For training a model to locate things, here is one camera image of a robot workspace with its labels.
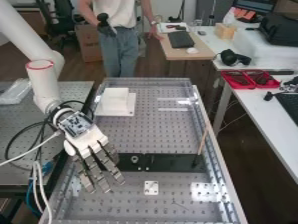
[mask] robotic arm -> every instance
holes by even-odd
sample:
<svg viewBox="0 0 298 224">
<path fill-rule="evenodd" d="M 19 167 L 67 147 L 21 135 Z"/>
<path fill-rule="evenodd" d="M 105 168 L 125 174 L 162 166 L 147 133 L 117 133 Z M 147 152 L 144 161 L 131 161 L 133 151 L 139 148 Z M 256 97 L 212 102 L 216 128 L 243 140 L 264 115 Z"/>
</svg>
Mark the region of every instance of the robotic arm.
<svg viewBox="0 0 298 224">
<path fill-rule="evenodd" d="M 62 105 L 57 78 L 63 58 L 49 49 L 6 0 L 0 0 L 0 32 L 30 60 L 26 71 L 34 93 L 33 100 L 42 113 L 50 115 L 53 125 L 65 133 L 63 148 L 75 163 L 85 189 L 94 192 L 97 183 L 102 191 L 107 192 L 110 187 L 98 163 L 105 166 L 118 183 L 123 184 L 123 176 L 115 166 L 117 151 L 85 114 Z"/>
</svg>

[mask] white shirt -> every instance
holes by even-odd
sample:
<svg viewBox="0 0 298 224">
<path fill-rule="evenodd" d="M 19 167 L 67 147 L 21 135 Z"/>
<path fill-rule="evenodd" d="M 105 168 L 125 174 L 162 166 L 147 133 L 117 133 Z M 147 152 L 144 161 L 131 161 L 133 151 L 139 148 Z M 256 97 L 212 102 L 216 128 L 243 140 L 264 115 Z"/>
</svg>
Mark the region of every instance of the white shirt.
<svg viewBox="0 0 298 224">
<path fill-rule="evenodd" d="M 106 13 L 110 26 L 133 28 L 135 26 L 134 3 L 135 0 L 93 0 L 95 17 L 99 13 Z"/>
</svg>

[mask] red tray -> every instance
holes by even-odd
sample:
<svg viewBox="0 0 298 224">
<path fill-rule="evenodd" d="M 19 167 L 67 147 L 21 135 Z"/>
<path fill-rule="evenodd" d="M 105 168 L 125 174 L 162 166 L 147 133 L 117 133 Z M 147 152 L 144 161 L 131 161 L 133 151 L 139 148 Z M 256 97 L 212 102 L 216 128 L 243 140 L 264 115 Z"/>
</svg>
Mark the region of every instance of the red tray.
<svg viewBox="0 0 298 224">
<path fill-rule="evenodd" d="M 254 89 L 255 83 L 248 76 L 238 70 L 222 71 L 220 75 L 232 89 Z"/>
<path fill-rule="evenodd" d="M 259 89 L 275 89 L 279 88 L 280 83 L 272 78 L 272 76 L 262 71 L 262 70 L 246 70 L 243 71 L 246 76 L 252 80 L 255 83 L 255 87 Z"/>
</svg>

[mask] keyboard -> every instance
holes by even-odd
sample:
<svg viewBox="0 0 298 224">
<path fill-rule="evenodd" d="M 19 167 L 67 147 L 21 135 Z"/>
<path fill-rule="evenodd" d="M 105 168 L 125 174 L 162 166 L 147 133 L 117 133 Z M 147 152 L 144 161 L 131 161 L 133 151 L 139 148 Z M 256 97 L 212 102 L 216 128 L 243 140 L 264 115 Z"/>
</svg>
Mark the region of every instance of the keyboard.
<svg viewBox="0 0 298 224">
<path fill-rule="evenodd" d="M 170 45 L 172 48 L 190 48 L 194 42 L 186 31 L 168 33 Z"/>
<path fill-rule="evenodd" d="M 280 105 L 283 106 L 287 114 L 298 125 L 298 94 L 279 93 L 275 95 Z"/>
</svg>

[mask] black bag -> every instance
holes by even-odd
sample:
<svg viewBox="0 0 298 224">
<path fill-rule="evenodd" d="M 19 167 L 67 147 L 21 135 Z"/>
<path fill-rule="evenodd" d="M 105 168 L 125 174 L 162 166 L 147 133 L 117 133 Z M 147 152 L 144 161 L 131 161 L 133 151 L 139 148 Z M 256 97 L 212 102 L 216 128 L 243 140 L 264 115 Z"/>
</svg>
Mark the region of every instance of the black bag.
<svg viewBox="0 0 298 224">
<path fill-rule="evenodd" d="M 259 26 L 268 43 L 298 47 L 298 20 L 293 14 L 267 14 Z"/>
</svg>

